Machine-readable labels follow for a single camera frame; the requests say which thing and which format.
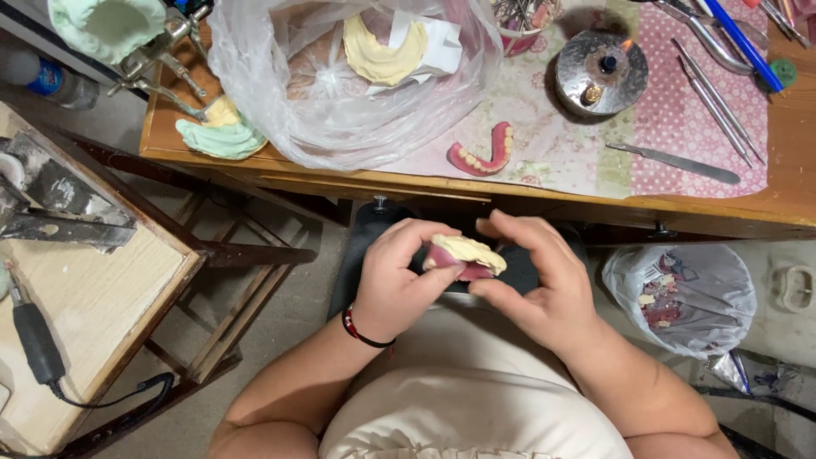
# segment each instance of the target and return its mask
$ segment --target trash bag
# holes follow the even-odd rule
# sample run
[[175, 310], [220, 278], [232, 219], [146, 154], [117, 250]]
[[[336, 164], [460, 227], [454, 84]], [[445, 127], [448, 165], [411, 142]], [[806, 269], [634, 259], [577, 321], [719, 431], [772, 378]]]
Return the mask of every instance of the trash bag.
[[724, 244], [621, 248], [603, 281], [649, 341], [696, 359], [735, 348], [756, 312], [751, 275]]
[[[501, 37], [487, 0], [292, 4], [216, 2], [208, 64], [252, 125], [306, 167], [349, 171], [397, 161], [476, 107], [499, 71]], [[366, 96], [369, 83], [345, 61], [343, 20], [362, 12], [387, 43], [395, 10], [461, 25], [459, 69]]]

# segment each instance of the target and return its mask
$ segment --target blue pen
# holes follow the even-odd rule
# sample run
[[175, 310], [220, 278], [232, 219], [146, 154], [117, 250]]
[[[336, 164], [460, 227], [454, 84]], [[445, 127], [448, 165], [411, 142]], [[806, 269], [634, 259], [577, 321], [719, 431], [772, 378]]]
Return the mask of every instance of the blue pen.
[[765, 59], [760, 56], [751, 42], [745, 38], [743, 32], [737, 27], [731, 17], [728, 16], [728, 13], [725, 12], [724, 9], [720, 6], [720, 3], [717, 0], [705, 0], [705, 3], [711, 9], [712, 13], [714, 13], [714, 17], [720, 21], [722, 24], [722, 28], [726, 31], [726, 33], [734, 40], [734, 43], [737, 44], [739, 50], [743, 52], [745, 57], [748, 58], [748, 61], [751, 62], [751, 65], [754, 66], [756, 71], [768, 83], [772, 92], [780, 92], [784, 87], [782, 86], [782, 82], [779, 81], [779, 78], [776, 77], [773, 70], [770, 69], [767, 63], [765, 63]]

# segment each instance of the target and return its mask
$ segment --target wax knife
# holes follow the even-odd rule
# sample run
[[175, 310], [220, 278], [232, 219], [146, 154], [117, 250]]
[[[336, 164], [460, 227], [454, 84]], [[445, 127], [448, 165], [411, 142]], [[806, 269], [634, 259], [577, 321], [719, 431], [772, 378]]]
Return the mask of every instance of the wax knife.
[[663, 164], [668, 164], [669, 166], [674, 166], [678, 169], [692, 172], [700, 176], [709, 177], [729, 185], [736, 185], [739, 183], [739, 176], [732, 171], [726, 171], [725, 169], [720, 169], [719, 167], [698, 163], [697, 161], [681, 158], [674, 154], [664, 153], [655, 149], [636, 147], [629, 144], [615, 144], [610, 142], [606, 144], [606, 146], [622, 151], [628, 151], [629, 153], [639, 154], [644, 158], [660, 161]]

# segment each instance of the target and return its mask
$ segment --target hand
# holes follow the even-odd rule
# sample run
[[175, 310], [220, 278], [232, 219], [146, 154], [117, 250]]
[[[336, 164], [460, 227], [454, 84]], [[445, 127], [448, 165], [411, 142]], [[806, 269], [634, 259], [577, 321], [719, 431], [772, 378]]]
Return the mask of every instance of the hand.
[[411, 257], [434, 234], [458, 236], [457, 229], [433, 221], [406, 218], [368, 247], [354, 301], [352, 321], [361, 335], [385, 343], [413, 325], [462, 272], [463, 266], [408, 269]]
[[481, 279], [470, 284], [471, 294], [484, 297], [527, 336], [556, 354], [592, 341], [600, 319], [589, 277], [558, 231], [542, 218], [509, 216], [498, 209], [490, 219], [478, 219], [476, 229], [529, 249], [542, 287], [521, 296], [497, 279]]

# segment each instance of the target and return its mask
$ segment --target blue bottle label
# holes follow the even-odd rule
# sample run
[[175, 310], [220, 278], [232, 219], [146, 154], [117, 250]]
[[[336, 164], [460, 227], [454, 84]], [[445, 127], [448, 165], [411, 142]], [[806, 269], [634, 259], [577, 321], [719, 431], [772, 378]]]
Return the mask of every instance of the blue bottle label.
[[30, 91], [42, 96], [50, 96], [60, 89], [62, 84], [62, 69], [40, 57], [40, 74], [37, 79], [26, 86]]

